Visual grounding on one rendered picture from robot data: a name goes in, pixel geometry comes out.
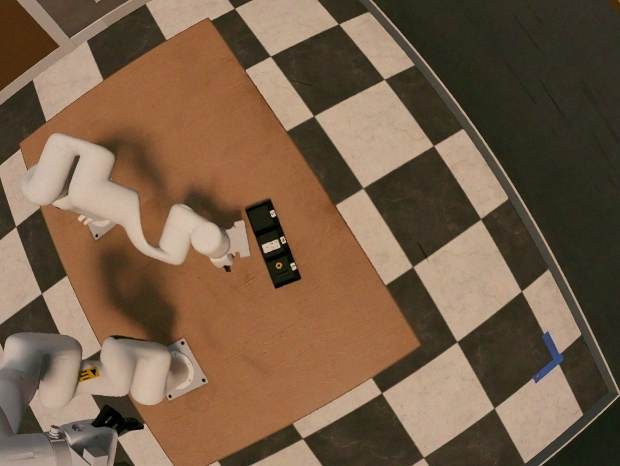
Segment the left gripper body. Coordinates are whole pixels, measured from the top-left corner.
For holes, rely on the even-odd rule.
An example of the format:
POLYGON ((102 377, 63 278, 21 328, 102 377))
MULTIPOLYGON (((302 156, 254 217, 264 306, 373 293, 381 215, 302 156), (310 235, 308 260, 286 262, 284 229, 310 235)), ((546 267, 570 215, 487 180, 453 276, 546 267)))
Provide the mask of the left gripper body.
MULTIPOLYGON (((220 227, 220 228, 221 228, 222 230, 226 230, 226 229, 225 229, 225 228, 223 228, 223 227, 220 227)), ((210 258, 210 259, 211 259, 212 263, 213 263, 216 267, 218 267, 218 268, 221 268, 221 267, 223 267, 224 265, 228 265, 228 266, 230 266, 230 265, 232 265, 232 264, 233 264, 232 254, 226 254, 224 257, 219 258, 219 259, 213 259, 213 258, 210 258)))

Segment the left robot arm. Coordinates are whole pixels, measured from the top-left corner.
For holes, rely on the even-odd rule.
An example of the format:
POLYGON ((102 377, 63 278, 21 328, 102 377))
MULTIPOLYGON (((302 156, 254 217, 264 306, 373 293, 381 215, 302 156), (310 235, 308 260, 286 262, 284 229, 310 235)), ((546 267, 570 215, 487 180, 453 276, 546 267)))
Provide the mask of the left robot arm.
POLYGON ((115 162, 115 154, 99 144, 54 133, 38 164, 24 174, 21 191, 33 204, 53 204, 81 214, 80 222, 87 216, 85 225, 94 222, 104 227, 117 223, 125 228, 138 250, 169 264, 182 264, 191 243, 213 259, 234 252, 240 252, 241 258, 251 257, 245 221, 222 230, 184 204, 172 206, 158 247, 148 243, 141 227, 139 194, 109 179, 115 162))

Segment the white domino tile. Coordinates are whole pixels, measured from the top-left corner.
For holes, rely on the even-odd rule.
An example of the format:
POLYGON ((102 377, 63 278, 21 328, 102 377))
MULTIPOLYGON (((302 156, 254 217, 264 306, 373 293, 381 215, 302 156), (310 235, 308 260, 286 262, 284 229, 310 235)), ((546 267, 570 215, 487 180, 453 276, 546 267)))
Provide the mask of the white domino tile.
POLYGON ((279 245, 278 240, 274 240, 272 242, 262 245, 262 247, 263 247, 264 252, 267 253, 272 250, 280 248, 280 245, 279 245))

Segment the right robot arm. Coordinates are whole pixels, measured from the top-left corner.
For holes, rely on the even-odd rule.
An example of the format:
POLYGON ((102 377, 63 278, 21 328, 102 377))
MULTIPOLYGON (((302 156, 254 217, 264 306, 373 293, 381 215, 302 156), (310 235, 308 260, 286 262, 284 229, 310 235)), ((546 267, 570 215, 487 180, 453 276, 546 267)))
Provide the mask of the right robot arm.
POLYGON ((154 405, 174 388, 189 386, 195 374, 186 355, 157 342, 108 336, 99 360, 92 361, 82 359, 82 346, 71 336, 12 334, 0 368, 0 466, 107 465, 108 455, 99 447, 85 448, 81 456, 56 425, 48 432, 18 434, 37 391, 44 355, 39 400, 49 409, 63 408, 80 394, 124 396, 129 390, 137 402, 154 405))

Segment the black three-compartment bin rack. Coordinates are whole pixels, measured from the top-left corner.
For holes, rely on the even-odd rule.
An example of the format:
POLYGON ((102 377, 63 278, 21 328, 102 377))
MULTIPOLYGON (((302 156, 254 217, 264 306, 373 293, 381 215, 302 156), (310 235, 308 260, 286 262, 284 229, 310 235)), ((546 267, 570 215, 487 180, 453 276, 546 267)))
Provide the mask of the black three-compartment bin rack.
POLYGON ((247 211, 246 214, 248 213, 247 216, 249 216, 249 222, 251 221, 250 225, 252 224, 253 226, 253 233, 255 232, 256 234, 254 234, 255 238, 257 240, 258 246, 260 248, 261 254, 263 256, 264 262, 266 264, 275 289, 302 279, 293 255, 291 253, 291 250, 289 248, 286 237, 284 235, 284 232, 282 230, 279 219, 277 217, 272 201, 269 200, 263 202, 256 206, 248 208, 245 211, 247 211), (274 240, 278 240, 280 248, 265 253, 262 245, 272 242, 274 240), (277 263, 281 263, 282 267, 277 268, 277 263), (277 275, 286 272, 286 270, 288 271, 289 275, 284 275, 277 278, 277 275))

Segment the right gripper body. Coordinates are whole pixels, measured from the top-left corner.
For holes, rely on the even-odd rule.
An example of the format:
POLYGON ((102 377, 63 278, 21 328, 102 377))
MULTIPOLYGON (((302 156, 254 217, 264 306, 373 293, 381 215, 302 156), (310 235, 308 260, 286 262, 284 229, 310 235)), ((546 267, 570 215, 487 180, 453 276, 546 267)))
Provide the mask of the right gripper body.
POLYGON ((84 448, 99 447, 108 455, 107 466, 113 466, 118 440, 117 430, 109 427, 93 427, 91 424, 94 420, 95 418, 61 425, 60 435, 65 438, 68 446, 81 456, 84 448))

